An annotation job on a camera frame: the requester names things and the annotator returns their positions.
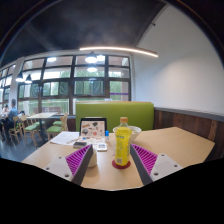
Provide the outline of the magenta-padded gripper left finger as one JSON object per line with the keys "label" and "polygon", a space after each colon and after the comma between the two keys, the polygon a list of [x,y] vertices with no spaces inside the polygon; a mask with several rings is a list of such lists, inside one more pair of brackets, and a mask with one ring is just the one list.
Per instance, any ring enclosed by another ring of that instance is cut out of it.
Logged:
{"label": "magenta-padded gripper left finger", "polygon": [[93,146],[87,145],[66,157],[60,156],[54,159],[44,167],[44,170],[76,185],[81,185],[93,154]]}

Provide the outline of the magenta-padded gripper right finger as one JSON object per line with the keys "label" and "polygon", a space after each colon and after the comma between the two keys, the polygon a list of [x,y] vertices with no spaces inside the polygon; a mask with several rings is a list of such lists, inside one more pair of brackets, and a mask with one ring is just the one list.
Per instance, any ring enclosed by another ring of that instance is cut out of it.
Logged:
{"label": "magenta-padded gripper right finger", "polygon": [[182,166],[168,155],[164,153],[157,155],[135,144],[130,146],[130,153],[143,185],[150,184],[182,169]]}

